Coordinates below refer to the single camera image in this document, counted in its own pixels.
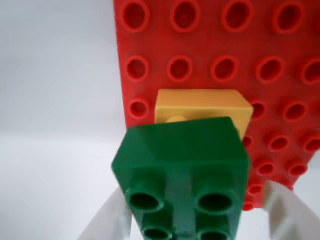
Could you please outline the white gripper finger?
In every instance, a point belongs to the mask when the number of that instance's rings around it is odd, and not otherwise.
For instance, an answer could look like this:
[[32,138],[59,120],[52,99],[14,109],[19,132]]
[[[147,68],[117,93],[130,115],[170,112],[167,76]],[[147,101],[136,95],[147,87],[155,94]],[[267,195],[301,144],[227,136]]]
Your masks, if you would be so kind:
[[132,212],[117,187],[79,236],[80,240],[128,240]]
[[266,181],[264,210],[271,240],[318,240],[320,218],[289,188]]

